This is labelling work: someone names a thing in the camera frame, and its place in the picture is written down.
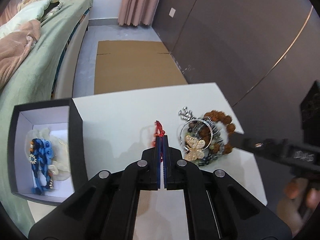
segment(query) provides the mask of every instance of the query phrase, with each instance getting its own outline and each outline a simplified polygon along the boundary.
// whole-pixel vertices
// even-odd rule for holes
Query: pink curtain
[[[159,0],[122,0],[118,22],[120,25],[138,26],[152,23]]]

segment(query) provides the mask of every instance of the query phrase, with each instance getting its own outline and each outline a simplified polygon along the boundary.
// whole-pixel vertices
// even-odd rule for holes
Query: red string
[[[159,136],[160,136],[160,137],[163,137],[164,134],[165,134],[165,131],[162,130],[162,125],[160,124],[159,121],[156,121],[156,125],[157,125],[157,129],[159,130]]]
[[[156,130],[154,133],[154,140],[152,142],[153,147],[156,146],[156,136],[163,137],[165,134],[165,131],[162,129],[162,125],[159,121],[155,121],[155,125],[156,125]]]

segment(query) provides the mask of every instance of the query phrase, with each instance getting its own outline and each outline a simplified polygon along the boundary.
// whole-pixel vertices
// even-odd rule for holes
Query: hand
[[[279,201],[277,206],[277,215],[291,229],[292,235],[295,236],[303,227],[305,221],[298,213],[298,208],[303,200],[303,196],[308,185],[308,180],[303,178],[295,178],[291,180],[284,188],[284,197]],[[320,191],[312,188],[307,193],[306,206],[312,211],[320,202]]]

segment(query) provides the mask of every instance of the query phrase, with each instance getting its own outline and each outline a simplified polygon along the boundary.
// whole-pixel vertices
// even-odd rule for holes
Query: bed frame
[[[63,57],[63,61],[59,70],[58,79],[54,90],[54,99],[72,97],[76,65],[82,40],[89,23],[89,13],[86,14],[83,21],[76,29],[76,32],[72,36],[67,51]]]

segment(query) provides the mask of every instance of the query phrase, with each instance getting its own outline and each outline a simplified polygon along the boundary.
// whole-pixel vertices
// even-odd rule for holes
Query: cardboard
[[[185,78],[162,42],[98,43],[95,94],[185,84]]]

